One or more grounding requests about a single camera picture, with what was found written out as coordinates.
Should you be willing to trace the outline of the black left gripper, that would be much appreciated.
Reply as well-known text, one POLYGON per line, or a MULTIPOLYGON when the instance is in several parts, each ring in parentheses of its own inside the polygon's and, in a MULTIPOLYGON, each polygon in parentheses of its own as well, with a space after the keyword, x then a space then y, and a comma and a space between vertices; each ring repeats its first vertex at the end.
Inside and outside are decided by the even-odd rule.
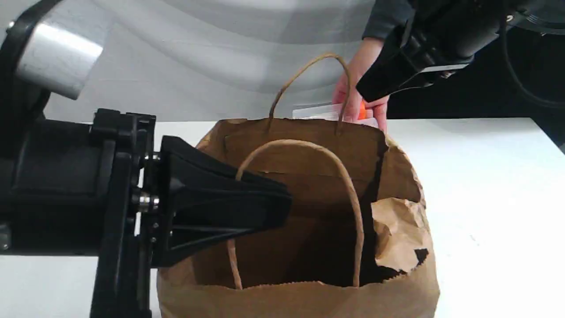
POLYGON ((1 127, 1 255, 97 256, 91 318, 150 318, 150 240, 137 212, 156 117, 99 109, 92 124, 1 127))

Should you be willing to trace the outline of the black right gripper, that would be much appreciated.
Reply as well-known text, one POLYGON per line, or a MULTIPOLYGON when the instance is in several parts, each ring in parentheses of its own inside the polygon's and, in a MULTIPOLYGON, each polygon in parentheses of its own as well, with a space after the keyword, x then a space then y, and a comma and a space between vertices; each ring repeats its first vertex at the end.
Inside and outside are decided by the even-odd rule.
POLYGON ((520 27, 564 34, 562 0, 411 0, 414 16, 394 30, 356 89, 367 102, 425 88, 470 64, 474 55, 520 27))

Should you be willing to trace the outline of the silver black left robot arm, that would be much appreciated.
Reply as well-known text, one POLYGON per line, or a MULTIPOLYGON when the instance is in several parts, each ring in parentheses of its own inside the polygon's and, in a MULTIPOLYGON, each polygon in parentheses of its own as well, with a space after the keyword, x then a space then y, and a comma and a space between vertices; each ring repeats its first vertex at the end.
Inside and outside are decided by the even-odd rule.
POLYGON ((176 136, 154 151, 153 115, 46 119, 53 93, 78 98, 111 26, 90 0, 41 0, 6 30, 1 254, 97 256, 90 316, 149 318, 150 270, 281 227, 291 195, 176 136))

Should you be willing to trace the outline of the grey sleeved forearm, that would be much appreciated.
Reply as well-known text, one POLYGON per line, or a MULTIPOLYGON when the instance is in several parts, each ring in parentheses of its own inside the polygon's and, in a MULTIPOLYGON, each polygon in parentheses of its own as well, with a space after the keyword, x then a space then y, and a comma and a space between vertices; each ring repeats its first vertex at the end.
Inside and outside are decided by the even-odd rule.
POLYGON ((376 0, 362 39, 385 40, 395 27, 404 26, 415 14, 407 0, 376 0))

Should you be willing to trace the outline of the person's bare hand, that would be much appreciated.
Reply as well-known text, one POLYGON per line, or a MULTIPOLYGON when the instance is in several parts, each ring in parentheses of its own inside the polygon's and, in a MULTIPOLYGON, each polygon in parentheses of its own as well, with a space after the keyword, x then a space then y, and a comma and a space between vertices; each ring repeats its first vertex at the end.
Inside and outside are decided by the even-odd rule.
POLYGON ((356 89, 359 79, 369 70, 379 57, 384 47, 384 40, 379 38, 364 38, 357 52, 348 63, 349 75, 342 74, 335 85, 331 102, 345 105, 344 120, 356 122, 359 119, 361 107, 365 107, 367 118, 361 123, 370 124, 387 133, 387 110, 390 96, 373 102, 363 102, 362 96, 356 89))

